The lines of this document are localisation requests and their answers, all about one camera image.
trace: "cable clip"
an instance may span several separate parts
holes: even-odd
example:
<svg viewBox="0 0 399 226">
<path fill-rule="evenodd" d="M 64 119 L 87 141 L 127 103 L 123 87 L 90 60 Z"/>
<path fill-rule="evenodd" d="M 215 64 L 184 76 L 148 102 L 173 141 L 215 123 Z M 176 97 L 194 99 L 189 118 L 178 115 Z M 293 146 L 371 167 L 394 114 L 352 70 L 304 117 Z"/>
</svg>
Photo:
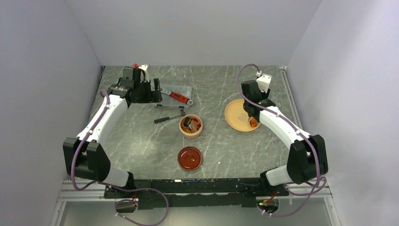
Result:
<svg viewBox="0 0 399 226">
<path fill-rule="evenodd" d="M 295 133 L 299 136 L 299 134 L 302 133 L 302 130 L 298 128 Z"/>
</svg>

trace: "black mounting rail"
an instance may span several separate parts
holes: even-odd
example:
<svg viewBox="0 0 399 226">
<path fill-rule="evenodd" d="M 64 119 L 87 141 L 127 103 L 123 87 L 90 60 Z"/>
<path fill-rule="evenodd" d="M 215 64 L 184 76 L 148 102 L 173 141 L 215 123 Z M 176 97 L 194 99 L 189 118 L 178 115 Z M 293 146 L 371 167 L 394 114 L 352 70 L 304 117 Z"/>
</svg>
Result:
<svg viewBox="0 0 399 226">
<path fill-rule="evenodd" d="M 155 188 L 165 193 L 170 207 L 241 205 L 256 207 L 256 197 L 287 196 L 283 185 L 267 186 L 260 178 L 216 178 L 216 179 L 154 179 L 135 180 L 136 188 Z M 134 192 L 121 195 L 114 188 L 105 189 L 104 198 L 132 198 Z M 163 197 L 154 191 L 137 192 L 139 210 L 166 207 Z"/>
</svg>

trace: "red dish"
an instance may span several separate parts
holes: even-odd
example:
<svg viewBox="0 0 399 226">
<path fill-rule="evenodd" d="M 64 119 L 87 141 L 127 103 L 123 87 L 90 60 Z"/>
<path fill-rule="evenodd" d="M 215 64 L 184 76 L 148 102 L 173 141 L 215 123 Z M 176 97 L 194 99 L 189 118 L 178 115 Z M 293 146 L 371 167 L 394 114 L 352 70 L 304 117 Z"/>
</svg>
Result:
<svg viewBox="0 0 399 226">
<path fill-rule="evenodd" d="M 187 171 L 193 171 L 198 169 L 202 163 L 201 152 L 196 147 L 185 147 L 177 156 L 177 161 L 180 167 Z"/>
</svg>

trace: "clear plastic box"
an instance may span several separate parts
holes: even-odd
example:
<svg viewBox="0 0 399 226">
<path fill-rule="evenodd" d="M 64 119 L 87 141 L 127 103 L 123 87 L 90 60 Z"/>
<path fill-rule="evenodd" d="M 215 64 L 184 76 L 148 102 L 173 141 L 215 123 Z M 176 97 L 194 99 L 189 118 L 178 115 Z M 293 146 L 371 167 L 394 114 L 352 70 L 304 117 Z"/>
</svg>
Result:
<svg viewBox="0 0 399 226">
<path fill-rule="evenodd" d="M 177 85 L 161 85 L 162 88 L 181 94 L 190 100 L 192 100 L 192 88 L 191 86 L 177 86 Z M 161 93 L 162 102 L 155 103 L 157 106 L 172 106 L 172 107 L 190 107 L 188 104 L 184 104 L 166 93 Z"/>
</svg>

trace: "red tool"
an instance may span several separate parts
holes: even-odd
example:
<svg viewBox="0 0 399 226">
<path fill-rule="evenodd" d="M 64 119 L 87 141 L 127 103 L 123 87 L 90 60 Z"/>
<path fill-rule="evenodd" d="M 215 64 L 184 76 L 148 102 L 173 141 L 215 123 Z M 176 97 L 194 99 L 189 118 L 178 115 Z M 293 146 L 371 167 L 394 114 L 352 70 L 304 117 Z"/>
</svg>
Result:
<svg viewBox="0 0 399 226">
<path fill-rule="evenodd" d="M 174 98 L 174 99 L 176 99 L 176 100 L 178 100 L 180 102 L 183 102 L 185 104 L 192 105 L 192 103 L 193 103 L 192 100 L 190 100 L 189 98 L 187 98 L 187 97 L 185 97 L 185 96 L 183 96 L 183 95 L 181 95 L 179 93 L 175 93 L 175 92 L 172 92 L 172 91 L 164 89 L 164 88 L 161 88 L 161 92 L 162 93 L 166 93 L 169 96 L 171 96 L 172 98 Z"/>
</svg>

